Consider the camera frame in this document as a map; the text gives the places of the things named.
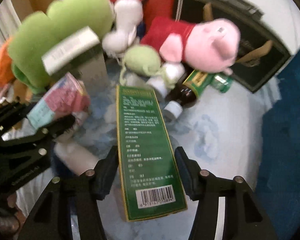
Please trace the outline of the white cylinder roll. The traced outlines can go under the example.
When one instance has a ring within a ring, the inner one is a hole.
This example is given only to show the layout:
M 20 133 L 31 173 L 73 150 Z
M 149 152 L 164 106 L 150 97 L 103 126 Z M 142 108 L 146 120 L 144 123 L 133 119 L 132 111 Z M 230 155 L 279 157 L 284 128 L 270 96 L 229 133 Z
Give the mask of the white cylinder roll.
M 87 170 L 93 170 L 100 160 L 85 147 L 70 139 L 57 142 L 54 146 L 54 152 L 61 162 L 78 176 Z

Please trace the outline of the pink white medicine box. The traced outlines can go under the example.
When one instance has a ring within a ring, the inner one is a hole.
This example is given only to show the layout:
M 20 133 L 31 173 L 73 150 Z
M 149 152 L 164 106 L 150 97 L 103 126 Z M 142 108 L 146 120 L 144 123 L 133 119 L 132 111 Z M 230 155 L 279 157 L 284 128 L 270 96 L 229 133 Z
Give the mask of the pink white medicine box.
M 83 124 L 89 115 L 90 96 L 84 83 L 66 73 L 37 102 L 27 118 L 33 128 L 38 129 L 61 117 L 72 114 L 74 129 Z

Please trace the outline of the green medicine box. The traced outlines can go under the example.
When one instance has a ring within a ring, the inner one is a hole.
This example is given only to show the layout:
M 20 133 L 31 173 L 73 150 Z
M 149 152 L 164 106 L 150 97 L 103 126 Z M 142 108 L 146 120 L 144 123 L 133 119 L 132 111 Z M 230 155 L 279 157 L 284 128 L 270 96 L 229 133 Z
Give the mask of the green medicine box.
M 187 209 L 172 145 L 153 90 L 118 85 L 117 143 L 126 219 Z

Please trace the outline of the white green carton box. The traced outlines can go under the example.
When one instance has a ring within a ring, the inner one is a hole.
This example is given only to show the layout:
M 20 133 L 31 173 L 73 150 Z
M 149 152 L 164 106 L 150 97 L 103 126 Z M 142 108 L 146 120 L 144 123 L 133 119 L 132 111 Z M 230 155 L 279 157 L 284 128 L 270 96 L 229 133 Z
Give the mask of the white green carton box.
M 83 82 L 91 97 L 108 86 L 108 73 L 101 42 L 90 27 L 65 38 L 42 56 L 45 71 L 55 80 L 71 73 Z

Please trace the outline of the small green frog plush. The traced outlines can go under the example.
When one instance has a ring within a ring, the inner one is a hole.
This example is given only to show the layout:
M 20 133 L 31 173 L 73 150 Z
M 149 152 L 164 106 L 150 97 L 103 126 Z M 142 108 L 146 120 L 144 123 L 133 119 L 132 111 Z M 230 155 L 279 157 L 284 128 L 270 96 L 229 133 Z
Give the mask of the small green frog plush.
M 121 67 L 120 84 L 125 86 L 127 70 L 142 76 L 155 76 L 160 72 L 161 58 L 153 47 L 137 44 L 126 51 L 121 60 Z

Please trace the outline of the large pink pig plush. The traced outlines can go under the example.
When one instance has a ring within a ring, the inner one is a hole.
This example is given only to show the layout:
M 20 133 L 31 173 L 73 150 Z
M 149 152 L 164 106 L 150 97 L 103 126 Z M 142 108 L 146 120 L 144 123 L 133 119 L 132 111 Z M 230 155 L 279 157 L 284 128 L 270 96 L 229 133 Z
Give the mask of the large pink pig plush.
M 7 51 L 11 41 L 12 37 L 10 37 L 0 48 L 0 92 L 15 78 L 11 68 L 12 59 Z

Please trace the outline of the blue plastic storage crate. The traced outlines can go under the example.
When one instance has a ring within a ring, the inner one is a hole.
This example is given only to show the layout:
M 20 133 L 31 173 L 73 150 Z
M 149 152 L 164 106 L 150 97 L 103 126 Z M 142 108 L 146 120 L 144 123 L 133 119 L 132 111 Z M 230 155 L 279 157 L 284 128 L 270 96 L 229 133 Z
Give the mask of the blue plastic storage crate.
M 279 239 L 300 239 L 300 49 L 278 75 L 281 98 L 263 116 L 256 195 Z

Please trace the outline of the large green plush toy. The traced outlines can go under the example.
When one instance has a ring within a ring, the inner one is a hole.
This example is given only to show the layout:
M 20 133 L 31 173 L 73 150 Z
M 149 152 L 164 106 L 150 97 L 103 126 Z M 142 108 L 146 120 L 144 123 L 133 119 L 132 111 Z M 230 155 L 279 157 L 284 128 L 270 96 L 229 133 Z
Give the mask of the large green plush toy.
M 45 71 L 42 56 L 84 27 L 103 39 L 114 19 L 110 0 L 53 1 L 46 12 L 27 16 L 8 45 L 13 74 L 33 94 L 44 93 L 52 79 Z

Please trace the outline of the brown glass medicine bottle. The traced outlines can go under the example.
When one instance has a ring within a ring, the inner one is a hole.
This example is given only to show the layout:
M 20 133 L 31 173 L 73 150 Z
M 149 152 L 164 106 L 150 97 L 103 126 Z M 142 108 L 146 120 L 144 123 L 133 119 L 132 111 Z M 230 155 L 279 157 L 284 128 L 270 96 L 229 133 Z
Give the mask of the brown glass medicine bottle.
M 163 109 L 163 114 L 170 120 L 179 118 L 183 110 L 193 107 L 205 88 L 212 82 L 215 74 L 193 70 L 192 73 L 167 96 L 168 104 Z

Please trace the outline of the white plush toy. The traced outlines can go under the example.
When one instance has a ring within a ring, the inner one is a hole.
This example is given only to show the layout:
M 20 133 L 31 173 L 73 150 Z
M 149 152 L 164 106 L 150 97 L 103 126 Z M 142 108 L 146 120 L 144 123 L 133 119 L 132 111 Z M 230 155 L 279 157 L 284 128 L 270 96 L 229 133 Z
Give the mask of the white plush toy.
M 114 13 L 115 28 L 102 40 L 102 48 L 109 56 L 121 54 L 132 45 L 143 20 L 143 6 L 140 0 L 117 0 Z

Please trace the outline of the black framed box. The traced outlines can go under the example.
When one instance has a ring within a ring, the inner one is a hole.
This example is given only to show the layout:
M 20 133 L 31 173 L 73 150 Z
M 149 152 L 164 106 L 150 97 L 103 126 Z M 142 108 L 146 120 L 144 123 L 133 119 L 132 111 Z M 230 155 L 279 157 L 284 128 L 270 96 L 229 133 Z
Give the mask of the black framed box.
M 261 19 L 264 13 L 247 0 L 174 0 L 176 20 L 201 23 L 225 18 L 241 33 L 232 77 L 255 93 L 290 58 L 290 52 Z

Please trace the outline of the red dress pig plush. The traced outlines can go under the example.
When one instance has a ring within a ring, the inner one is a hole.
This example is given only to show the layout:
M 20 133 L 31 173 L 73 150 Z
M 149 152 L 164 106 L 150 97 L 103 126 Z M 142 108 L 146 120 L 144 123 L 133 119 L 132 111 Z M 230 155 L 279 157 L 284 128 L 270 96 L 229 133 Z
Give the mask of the red dress pig plush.
M 239 28 L 224 18 L 195 24 L 156 17 L 140 43 L 153 47 L 165 62 L 231 75 L 240 38 Z

